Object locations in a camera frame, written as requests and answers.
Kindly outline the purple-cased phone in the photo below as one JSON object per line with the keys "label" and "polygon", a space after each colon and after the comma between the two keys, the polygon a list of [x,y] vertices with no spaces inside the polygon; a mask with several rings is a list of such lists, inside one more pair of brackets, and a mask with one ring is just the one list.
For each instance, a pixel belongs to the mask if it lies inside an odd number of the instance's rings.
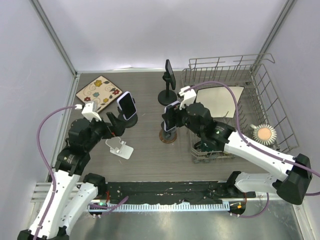
{"label": "purple-cased phone", "polygon": [[137,113],[134,99],[129,91],[124,92],[116,102],[126,121],[130,120]]}
{"label": "purple-cased phone", "polygon": [[167,114],[167,124],[164,124],[166,132],[176,127],[176,113],[171,109],[171,105],[166,106],[164,113]]}

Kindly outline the wooden-base grey phone stand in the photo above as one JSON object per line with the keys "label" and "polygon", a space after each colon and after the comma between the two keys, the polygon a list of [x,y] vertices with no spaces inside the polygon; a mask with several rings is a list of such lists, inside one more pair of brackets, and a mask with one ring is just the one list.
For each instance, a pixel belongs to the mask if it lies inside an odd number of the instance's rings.
{"label": "wooden-base grey phone stand", "polygon": [[177,136],[178,135],[176,127],[169,131],[165,131],[164,128],[162,128],[159,132],[159,139],[165,144],[173,143],[177,139]]}

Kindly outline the white folding phone stand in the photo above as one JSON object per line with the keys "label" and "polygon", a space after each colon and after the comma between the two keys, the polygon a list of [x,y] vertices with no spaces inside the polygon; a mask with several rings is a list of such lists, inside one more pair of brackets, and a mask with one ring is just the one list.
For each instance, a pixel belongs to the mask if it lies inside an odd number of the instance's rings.
{"label": "white folding phone stand", "polygon": [[134,151],[133,147],[128,146],[127,143],[118,136],[107,139],[105,144],[110,148],[110,153],[125,160],[129,160]]}

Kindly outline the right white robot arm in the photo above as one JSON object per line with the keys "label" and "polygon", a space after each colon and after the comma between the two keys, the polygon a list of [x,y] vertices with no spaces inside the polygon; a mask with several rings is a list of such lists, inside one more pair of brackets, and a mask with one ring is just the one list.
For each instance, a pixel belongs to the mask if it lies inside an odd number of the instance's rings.
{"label": "right white robot arm", "polygon": [[165,107],[162,118],[164,131],[186,127],[208,147],[241,157],[266,170],[264,174],[234,171],[225,186],[230,197],[265,192],[277,194],[294,205],[302,204],[313,177],[306,155],[292,156],[264,146],[234,127],[214,120],[201,103],[180,108],[180,102],[175,101]]}

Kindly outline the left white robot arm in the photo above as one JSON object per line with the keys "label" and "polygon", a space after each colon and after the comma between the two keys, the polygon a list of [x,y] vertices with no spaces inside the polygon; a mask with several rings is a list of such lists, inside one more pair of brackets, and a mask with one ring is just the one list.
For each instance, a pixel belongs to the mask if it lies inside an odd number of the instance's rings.
{"label": "left white robot arm", "polygon": [[52,182],[43,205],[32,225],[18,234],[19,240],[68,240],[71,231],[93,199],[107,192],[105,177],[89,173],[77,194],[70,195],[90,161],[90,151],[101,141],[120,137],[125,123],[107,112],[109,122],[85,117],[71,123],[65,147],[51,169]]}

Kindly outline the black round-base left stand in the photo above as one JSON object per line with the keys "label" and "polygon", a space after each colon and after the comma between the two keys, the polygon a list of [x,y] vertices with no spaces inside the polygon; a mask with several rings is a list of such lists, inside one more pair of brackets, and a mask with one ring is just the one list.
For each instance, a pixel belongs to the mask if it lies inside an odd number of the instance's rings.
{"label": "black round-base left stand", "polygon": [[117,109],[118,109],[118,119],[126,123],[126,128],[132,128],[138,122],[137,113],[131,119],[125,120],[119,107],[117,107]]}

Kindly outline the tall black phone stand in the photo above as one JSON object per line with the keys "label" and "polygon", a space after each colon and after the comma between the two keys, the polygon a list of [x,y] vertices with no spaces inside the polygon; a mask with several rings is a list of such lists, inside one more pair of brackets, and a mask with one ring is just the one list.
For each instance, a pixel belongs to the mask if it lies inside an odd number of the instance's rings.
{"label": "tall black phone stand", "polygon": [[177,95],[174,92],[174,90],[172,90],[172,87],[169,83],[169,79],[167,79],[167,73],[164,72],[162,79],[165,81],[165,90],[162,90],[158,96],[157,96],[157,100],[158,102],[163,105],[163,106],[167,106],[170,103],[174,102],[177,100]]}

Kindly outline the black phone on tall stand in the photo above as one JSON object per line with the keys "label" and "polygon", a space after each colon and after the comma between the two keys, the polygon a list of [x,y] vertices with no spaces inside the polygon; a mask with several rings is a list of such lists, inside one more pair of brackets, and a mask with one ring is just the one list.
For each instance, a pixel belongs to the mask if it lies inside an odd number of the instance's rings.
{"label": "black phone on tall stand", "polygon": [[174,71],[172,69],[171,62],[169,59],[167,59],[165,62],[165,71],[166,71],[167,79],[169,79],[169,83],[171,85],[172,90],[175,90],[176,78],[175,78]]}

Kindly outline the floral square trivet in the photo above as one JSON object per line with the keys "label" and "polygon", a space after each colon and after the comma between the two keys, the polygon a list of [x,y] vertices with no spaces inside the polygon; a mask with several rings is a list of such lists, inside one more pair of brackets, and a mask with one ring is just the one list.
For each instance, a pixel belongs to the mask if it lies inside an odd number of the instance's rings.
{"label": "floral square trivet", "polygon": [[94,101],[96,112],[100,113],[122,94],[123,91],[118,86],[101,75],[79,90],[75,96],[85,104]]}

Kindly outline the dark green mug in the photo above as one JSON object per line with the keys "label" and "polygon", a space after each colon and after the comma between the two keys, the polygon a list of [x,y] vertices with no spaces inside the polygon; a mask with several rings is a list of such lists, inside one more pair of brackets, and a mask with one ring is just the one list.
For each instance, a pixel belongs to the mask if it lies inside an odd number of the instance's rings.
{"label": "dark green mug", "polygon": [[199,152],[207,152],[208,151],[208,147],[207,145],[202,141],[198,141],[193,145],[193,148]]}

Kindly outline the white square plate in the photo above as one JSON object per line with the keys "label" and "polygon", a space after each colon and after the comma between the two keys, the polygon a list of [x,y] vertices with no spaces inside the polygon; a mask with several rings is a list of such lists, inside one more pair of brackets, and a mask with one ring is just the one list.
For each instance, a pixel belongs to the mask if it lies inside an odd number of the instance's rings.
{"label": "white square plate", "polygon": [[201,103],[213,118],[233,118],[236,108],[230,91],[224,86],[207,87],[196,92],[196,103]]}

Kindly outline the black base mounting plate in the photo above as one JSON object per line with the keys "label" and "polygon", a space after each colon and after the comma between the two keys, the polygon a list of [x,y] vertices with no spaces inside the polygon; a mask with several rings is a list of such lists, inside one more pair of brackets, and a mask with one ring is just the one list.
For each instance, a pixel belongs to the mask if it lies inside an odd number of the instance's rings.
{"label": "black base mounting plate", "polygon": [[108,182],[105,197],[118,204],[128,197],[127,204],[173,205],[183,202],[192,205],[219,204],[223,199],[243,198],[244,194],[218,181],[139,181]]}

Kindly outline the ribbed cup with peach inside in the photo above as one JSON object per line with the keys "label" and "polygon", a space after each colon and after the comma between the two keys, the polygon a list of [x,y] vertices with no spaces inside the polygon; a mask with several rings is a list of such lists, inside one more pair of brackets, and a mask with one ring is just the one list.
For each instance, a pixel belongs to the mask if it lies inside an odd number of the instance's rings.
{"label": "ribbed cup with peach inside", "polygon": [[277,132],[274,127],[269,124],[253,125],[252,128],[252,139],[264,146],[271,146],[277,140]]}

